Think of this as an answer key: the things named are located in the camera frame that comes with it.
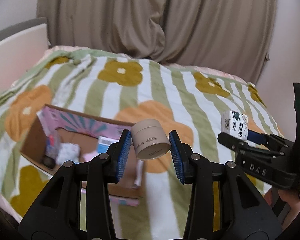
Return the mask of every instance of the white tissue package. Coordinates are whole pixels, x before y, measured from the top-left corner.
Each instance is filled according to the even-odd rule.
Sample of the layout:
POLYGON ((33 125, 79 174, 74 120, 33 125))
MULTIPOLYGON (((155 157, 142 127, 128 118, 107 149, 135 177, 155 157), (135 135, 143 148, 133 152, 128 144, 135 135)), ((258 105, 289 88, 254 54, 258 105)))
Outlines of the white tissue package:
POLYGON ((248 138, 248 117, 233 110, 221 115, 221 132, 230 134, 242 141, 248 138))
POLYGON ((64 162, 71 160, 79 162, 80 146, 74 143, 61 143, 59 153, 56 158, 56 164, 62 165, 64 162))

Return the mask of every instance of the curtain fold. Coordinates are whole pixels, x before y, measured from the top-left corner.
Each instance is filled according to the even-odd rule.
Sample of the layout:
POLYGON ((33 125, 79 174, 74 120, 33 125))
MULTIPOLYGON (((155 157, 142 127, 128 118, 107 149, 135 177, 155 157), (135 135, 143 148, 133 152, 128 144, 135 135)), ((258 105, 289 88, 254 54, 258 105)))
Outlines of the curtain fold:
POLYGON ((38 0, 52 45, 197 65, 256 82, 276 0, 38 0))

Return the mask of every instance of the striped blanket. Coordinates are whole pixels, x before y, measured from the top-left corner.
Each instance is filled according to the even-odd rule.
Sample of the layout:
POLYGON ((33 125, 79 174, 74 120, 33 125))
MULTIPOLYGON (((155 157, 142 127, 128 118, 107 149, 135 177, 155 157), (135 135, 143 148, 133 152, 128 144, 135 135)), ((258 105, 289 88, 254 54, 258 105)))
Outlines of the striped blanket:
MULTIPOLYGON (((177 130, 194 152, 219 163, 234 158, 217 142, 228 109, 247 114, 251 130, 279 134, 252 84, 100 50, 55 51, 0 95, 0 192, 21 216, 50 178, 19 152, 44 104, 128 122, 157 119, 166 133, 177 130)), ((260 192, 268 189, 251 180, 260 192)), ((147 162, 145 184, 139 206, 111 203, 117 237, 181 238, 191 186, 176 178, 170 153, 147 162)), ((84 194, 81 222, 85 229, 84 194)))

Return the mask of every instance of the cardboard box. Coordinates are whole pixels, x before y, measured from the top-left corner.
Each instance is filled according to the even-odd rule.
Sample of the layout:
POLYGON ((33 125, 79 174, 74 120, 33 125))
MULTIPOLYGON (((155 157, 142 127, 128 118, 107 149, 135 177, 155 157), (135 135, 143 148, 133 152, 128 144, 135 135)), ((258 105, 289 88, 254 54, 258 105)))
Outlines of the cardboard box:
MULTIPOLYGON (((111 127, 118 126, 119 130, 127 129, 127 128, 129 129, 134 125, 133 123, 129 123, 129 122, 120 122, 120 121, 111 120, 107 118, 91 116, 91 115, 71 111, 68 109, 52 106, 52 105, 46 105, 46 106, 52 109, 52 111, 53 109, 56 109, 83 118, 93 119, 100 123, 109 124, 109 126, 111 127)), ((46 171, 47 173, 53 175, 59 169, 60 166, 56 165, 55 168, 51 170, 42 164, 42 158, 44 156, 45 149, 46 149, 47 137, 44 131, 46 127, 43 127, 45 125, 42 126, 42 122, 40 121, 38 116, 40 115, 37 115, 36 119, 34 120, 20 151, 22 156, 25 157, 27 160, 29 160, 31 163, 36 165, 38 168, 46 171)), ((70 143, 78 144, 80 146, 81 148, 80 156, 79 156, 80 162, 84 162, 82 156, 85 153, 90 153, 94 151, 97 147, 98 139, 93 137, 89 131, 87 132, 84 131, 85 134, 83 134, 83 133, 65 130, 63 128, 56 128, 55 130, 57 130, 58 134, 60 135, 61 142, 70 142, 70 143)), ((145 163, 142 169, 141 186, 136 188, 134 184, 136 178, 136 172, 137 172, 136 171, 137 161, 138 160, 136 158, 134 148, 130 147, 130 152, 128 155, 128 160, 127 160, 123 177, 121 178, 118 184, 108 184, 110 195, 127 197, 127 198, 139 198, 144 195, 145 163)), ((83 182, 82 187, 85 188, 85 186, 86 186, 86 182, 83 182)))

